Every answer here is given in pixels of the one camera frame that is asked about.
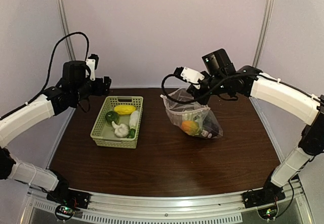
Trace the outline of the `white fake potato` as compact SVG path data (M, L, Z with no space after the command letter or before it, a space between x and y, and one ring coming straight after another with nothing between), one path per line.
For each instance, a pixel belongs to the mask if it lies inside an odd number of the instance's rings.
M129 127L130 129L136 129L138 120L139 120L140 112L138 110L135 110L131 113L130 119L129 119Z

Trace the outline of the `yellow fake banana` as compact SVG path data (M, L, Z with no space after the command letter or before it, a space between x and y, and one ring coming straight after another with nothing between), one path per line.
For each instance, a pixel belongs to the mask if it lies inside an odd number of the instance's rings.
M131 115L136 110L137 108L135 106L128 104L120 104L115 106L113 109L114 112L122 116Z

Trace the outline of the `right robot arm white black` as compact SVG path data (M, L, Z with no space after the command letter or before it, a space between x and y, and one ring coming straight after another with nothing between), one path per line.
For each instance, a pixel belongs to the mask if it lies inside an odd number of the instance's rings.
M195 101L207 104L212 95L237 94L275 105L305 123L298 145L266 180L263 190L276 195L309 161L323 153L323 97L308 94L250 65L235 69L226 51L219 49L202 57L207 68L198 72L184 68L181 76Z

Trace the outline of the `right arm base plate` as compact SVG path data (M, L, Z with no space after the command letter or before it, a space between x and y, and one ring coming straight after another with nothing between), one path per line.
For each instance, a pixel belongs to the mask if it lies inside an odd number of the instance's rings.
M242 200L245 208L259 207L268 204L274 204L277 201L286 198L283 189L275 193L272 189L248 190L242 193Z

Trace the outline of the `white fake cauliflower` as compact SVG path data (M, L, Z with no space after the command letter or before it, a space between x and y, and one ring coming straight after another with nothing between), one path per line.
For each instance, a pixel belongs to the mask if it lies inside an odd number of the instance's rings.
M121 123L120 125L116 124L114 121L111 122L112 127L114 128L114 134L118 138L125 138L129 134L129 126Z

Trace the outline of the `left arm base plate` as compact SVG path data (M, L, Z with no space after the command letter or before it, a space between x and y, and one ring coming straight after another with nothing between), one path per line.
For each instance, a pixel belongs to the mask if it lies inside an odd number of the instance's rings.
M66 193L43 190L47 194L46 199L70 207L74 210L87 209L91 194L82 191L68 189Z

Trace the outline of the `green plastic basket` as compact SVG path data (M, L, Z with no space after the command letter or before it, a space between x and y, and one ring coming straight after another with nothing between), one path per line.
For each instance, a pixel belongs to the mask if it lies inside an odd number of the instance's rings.
M97 146L135 149L142 112L142 96L108 96L90 136Z

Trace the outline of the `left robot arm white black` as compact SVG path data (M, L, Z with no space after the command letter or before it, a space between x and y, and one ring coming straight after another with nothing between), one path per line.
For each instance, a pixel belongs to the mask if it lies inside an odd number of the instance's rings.
M57 116L68 108L77 108L90 96L108 95L111 78L97 78L95 59L70 61L63 65L62 78L52 87L41 91L32 102L22 105L1 119L1 179L14 179L54 191L62 181L53 171L34 166L13 157L9 143L34 125Z

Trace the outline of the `clear zip top bag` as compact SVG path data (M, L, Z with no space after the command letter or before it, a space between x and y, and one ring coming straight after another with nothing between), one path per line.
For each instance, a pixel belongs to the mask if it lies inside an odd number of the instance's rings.
M173 102L172 100L168 99L165 95L160 95L160 97L163 100L165 110L170 122L180 129L183 121L195 121L199 124L201 133L201 128L205 118L210 118L217 121L211 108L207 105L201 105L198 102L180 104L177 102ZM200 134L193 137L203 138Z

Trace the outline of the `green yellow fake mango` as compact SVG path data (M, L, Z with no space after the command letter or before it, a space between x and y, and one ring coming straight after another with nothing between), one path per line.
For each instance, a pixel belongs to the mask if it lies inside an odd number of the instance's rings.
M119 124L119 114L113 110L105 114L105 119L109 125L112 125L113 122L117 125Z

